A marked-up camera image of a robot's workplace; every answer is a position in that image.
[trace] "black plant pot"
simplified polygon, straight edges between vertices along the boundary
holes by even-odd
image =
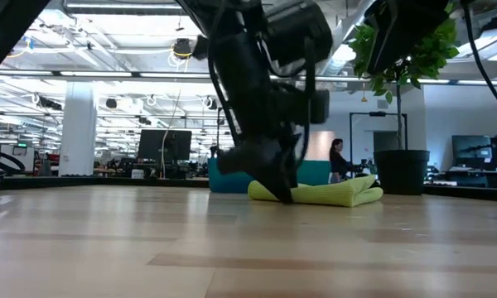
[[[384,193],[421,195],[429,154],[429,151],[422,150],[375,152],[375,165]]]

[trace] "doorway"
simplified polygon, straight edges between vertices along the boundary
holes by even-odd
[[[397,149],[398,132],[374,132],[374,152]]]

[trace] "green leaves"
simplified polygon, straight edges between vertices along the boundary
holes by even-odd
[[[455,9],[454,2],[446,7],[446,12]],[[367,75],[367,66],[374,46],[375,32],[371,26],[356,27],[354,41],[349,46],[355,52],[354,72],[358,77]],[[456,24],[452,19],[446,20],[433,33],[425,36],[412,50],[400,60],[390,65],[379,74],[370,74],[370,89],[375,96],[385,96],[388,103],[392,103],[393,94],[386,84],[396,83],[399,86],[410,84],[421,89],[420,78],[438,79],[439,69],[447,65],[447,60],[456,57],[459,51],[454,47],[456,40]]]
[[[387,103],[388,104],[392,103],[393,95],[392,95],[391,91],[388,91],[387,94],[384,97],[385,97],[385,99],[387,99]]]
[[[447,53],[449,55],[449,57],[447,59],[455,58],[455,57],[458,56],[458,54],[460,54],[460,52],[458,51],[458,49],[455,48],[455,47],[452,47],[451,49],[449,49],[447,51]]]
[[[420,84],[420,81],[418,81],[416,78],[411,78],[411,84],[414,86],[414,88],[422,88],[422,84]]]
[[[386,94],[387,91],[388,90],[386,90],[386,89],[379,89],[379,90],[375,91],[374,96],[381,96],[383,94]]]
[[[453,9],[455,8],[455,3],[454,2],[449,2],[446,6],[446,12],[447,13],[452,13]]]

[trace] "wooden table surface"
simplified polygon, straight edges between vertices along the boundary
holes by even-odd
[[[497,202],[355,209],[208,190],[2,191],[4,297],[497,297]]]

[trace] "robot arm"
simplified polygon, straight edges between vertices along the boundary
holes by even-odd
[[[329,55],[332,45],[321,9],[312,0],[284,2],[267,12],[260,0],[178,2],[207,36],[195,47],[206,48],[206,53],[194,52],[194,57],[208,57],[210,77],[236,143],[219,157],[221,173],[244,171],[283,203],[292,203],[290,189],[297,186],[303,158],[295,158],[300,138],[295,127],[323,123],[328,116],[329,93],[317,93],[314,81],[315,63]],[[290,76],[306,70],[305,90],[271,81],[274,61],[287,65],[300,59],[305,59],[304,67]]]

